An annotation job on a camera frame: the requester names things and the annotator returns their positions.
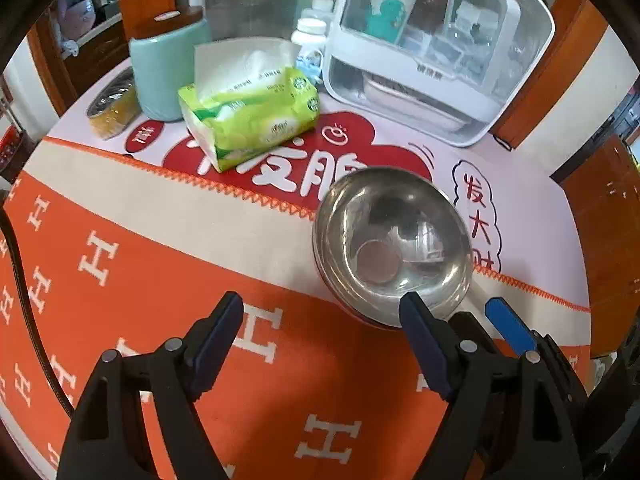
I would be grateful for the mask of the white clear storage box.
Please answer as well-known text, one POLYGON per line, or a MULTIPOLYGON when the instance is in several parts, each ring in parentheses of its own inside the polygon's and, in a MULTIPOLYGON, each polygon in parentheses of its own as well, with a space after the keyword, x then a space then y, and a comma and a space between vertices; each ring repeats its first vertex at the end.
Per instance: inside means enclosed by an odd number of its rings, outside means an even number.
POLYGON ((416 0, 390 44, 364 31, 370 1, 335 1, 326 91, 458 148, 495 125, 555 32, 542 0, 416 0))

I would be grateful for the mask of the orange wooden cabinet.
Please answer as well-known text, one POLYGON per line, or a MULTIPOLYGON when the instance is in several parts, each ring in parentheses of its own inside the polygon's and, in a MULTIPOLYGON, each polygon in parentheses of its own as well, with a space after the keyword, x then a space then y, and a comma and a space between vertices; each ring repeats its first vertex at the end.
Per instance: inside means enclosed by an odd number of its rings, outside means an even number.
POLYGON ((574 214, 588 282, 590 353, 625 339, 639 311, 639 170, 619 136, 552 174, 574 214))

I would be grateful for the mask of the wrapped yellow container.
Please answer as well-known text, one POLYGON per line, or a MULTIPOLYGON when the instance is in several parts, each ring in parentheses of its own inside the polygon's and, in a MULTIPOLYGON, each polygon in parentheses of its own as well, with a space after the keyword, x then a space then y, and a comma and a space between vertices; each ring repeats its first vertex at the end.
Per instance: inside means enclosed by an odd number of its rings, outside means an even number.
POLYGON ((103 140, 121 134, 141 114, 134 71, 126 68, 110 81, 87 108, 93 132, 103 140))

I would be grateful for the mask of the white medicine bottle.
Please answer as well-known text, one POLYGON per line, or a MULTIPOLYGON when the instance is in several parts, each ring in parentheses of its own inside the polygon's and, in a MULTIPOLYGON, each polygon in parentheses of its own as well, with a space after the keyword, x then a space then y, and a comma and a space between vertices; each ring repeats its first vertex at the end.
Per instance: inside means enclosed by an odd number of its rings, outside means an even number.
POLYGON ((295 66, 316 86, 322 81, 326 22, 318 18, 300 18, 291 41, 299 46, 295 66))

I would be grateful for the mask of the small steel bowl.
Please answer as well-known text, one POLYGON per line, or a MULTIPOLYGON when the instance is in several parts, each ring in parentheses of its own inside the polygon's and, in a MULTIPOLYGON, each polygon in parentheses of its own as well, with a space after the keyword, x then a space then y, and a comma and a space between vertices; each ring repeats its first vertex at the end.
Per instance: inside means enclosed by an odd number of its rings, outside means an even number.
POLYGON ((472 246, 456 207, 414 172, 368 167, 333 183, 311 235, 314 263, 337 301, 364 322, 397 328, 415 292, 449 318, 471 286, 472 246))

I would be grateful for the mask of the teal ceramic canister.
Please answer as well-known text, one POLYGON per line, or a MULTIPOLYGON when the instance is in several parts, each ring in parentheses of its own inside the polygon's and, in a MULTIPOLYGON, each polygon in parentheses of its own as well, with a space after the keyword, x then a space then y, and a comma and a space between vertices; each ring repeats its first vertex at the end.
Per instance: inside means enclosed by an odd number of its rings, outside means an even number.
POLYGON ((194 83, 194 53, 212 41, 201 6, 146 18, 134 28, 129 53, 142 112, 159 122, 180 120, 178 90, 194 83))

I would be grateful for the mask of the green tissue pack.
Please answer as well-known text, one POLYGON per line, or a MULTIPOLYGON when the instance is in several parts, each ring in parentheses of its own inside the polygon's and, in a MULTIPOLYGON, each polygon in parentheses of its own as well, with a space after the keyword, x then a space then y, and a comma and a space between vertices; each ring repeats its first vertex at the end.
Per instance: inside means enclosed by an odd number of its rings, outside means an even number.
POLYGON ((194 83, 178 90, 188 130, 218 172, 314 128, 316 85, 296 67, 300 47, 274 37, 194 48, 194 83))

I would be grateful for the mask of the orange H-pattern blanket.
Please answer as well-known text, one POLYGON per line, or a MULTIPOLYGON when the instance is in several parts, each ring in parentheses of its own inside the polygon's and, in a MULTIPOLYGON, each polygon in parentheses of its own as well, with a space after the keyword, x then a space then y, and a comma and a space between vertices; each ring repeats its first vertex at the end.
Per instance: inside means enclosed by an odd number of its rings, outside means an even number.
MULTIPOLYGON (((232 479, 411 479, 446 403, 427 390, 401 330, 357 320, 323 283, 312 213, 287 214, 44 139, 6 200, 28 298, 55 377, 75 405, 101 353, 156 350, 245 304, 238 339, 198 416, 232 479)), ((44 478, 70 420, 32 350, 1 242, 1 418, 44 478)), ((589 308, 474 271, 581 380, 589 308)))

